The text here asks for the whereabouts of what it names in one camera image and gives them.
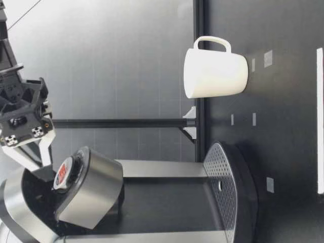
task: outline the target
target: white tape marker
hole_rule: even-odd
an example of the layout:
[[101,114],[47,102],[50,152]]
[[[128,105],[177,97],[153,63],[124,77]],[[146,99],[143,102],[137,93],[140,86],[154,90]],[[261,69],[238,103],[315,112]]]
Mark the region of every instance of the white tape marker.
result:
[[257,125],[257,114],[253,113],[252,114],[252,126],[256,126]]
[[318,193],[324,193],[323,48],[317,49],[317,176]]

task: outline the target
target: drip tray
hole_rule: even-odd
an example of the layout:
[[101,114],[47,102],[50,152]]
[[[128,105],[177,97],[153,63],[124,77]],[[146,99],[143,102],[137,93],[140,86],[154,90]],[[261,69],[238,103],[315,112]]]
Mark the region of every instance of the drip tray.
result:
[[239,150],[215,143],[204,161],[228,243],[250,243],[257,215],[253,179]]

